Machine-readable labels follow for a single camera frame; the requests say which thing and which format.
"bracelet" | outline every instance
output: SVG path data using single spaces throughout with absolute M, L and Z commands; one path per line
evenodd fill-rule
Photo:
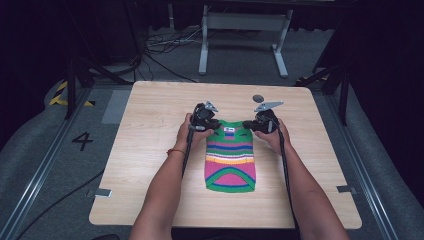
M 166 152 L 166 154 L 168 154 L 168 156 L 169 156 L 169 154 L 172 153 L 172 152 L 180 152 L 180 153 L 182 153 L 182 154 L 185 155 L 185 152 L 184 151 L 181 151 L 179 149 L 173 149 L 173 148 L 168 149 L 168 151 Z

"hazard stripe tape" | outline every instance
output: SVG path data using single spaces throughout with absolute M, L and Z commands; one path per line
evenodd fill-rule
M 57 88 L 52 100 L 50 100 L 50 103 L 49 103 L 50 105 L 63 105 L 63 106 L 68 105 L 67 100 L 60 99 L 60 96 L 62 95 L 63 91 L 65 90 L 67 86 L 68 86 L 68 81 L 63 80 L 63 82 Z M 96 105 L 96 101 L 86 101 L 84 103 L 84 106 L 86 107 L 94 107 L 95 105 Z

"person's left hand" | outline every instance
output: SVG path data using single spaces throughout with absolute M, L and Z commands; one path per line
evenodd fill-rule
M 190 117 L 191 113 L 187 113 L 183 124 L 181 124 L 180 129 L 177 134 L 177 141 L 175 143 L 174 149 L 179 149 L 181 151 L 186 151 L 187 148 L 187 136 L 188 136 L 188 126 L 190 125 Z M 191 149 L 196 149 L 200 140 L 203 138 L 209 137 L 212 135 L 214 131 L 212 129 L 208 129 L 204 132 L 194 132 L 193 134 L 193 142 L 191 143 Z

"person's right hand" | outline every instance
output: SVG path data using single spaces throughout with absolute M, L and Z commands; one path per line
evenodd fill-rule
M 281 120 L 280 118 L 278 119 L 278 122 L 280 124 L 281 132 L 283 133 L 284 145 L 289 146 L 291 143 L 290 143 L 290 135 L 287 130 L 287 127 L 283 123 L 283 120 Z M 261 131 L 256 131 L 254 133 L 258 138 L 264 141 L 267 141 L 269 146 L 272 148 L 272 150 L 274 150 L 274 152 L 276 152 L 277 154 L 281 156 L 280 136 L 278 135 L 278 131 L 274 131 L 268 134 L 263 133 Z

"light wood table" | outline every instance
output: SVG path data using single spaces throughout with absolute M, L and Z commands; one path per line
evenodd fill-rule
M 137 82 L 134 84 L 100 188 L 109 198 L 97 197 L 90 214 L 93 224 L 132 225 L 151 179 L 175 143 L 185 114 L 197 103 L 211 101 L 216 119 L 253 120 L 258 106 L 252 96 L 284 101 L 274 108 L 287 125 L 292 144 L 326 192 L 345 228 L 362 222 L 346 185 L 333 147 L 311 92 L 307 88 Z M 221 193 L 206 189 L 205 140 L 191 151 L 182 184 L 174 226 L 231 228 L 293 228 L 281 158 L 268 144 L 253 138 L 256 189 L 249 193 Z

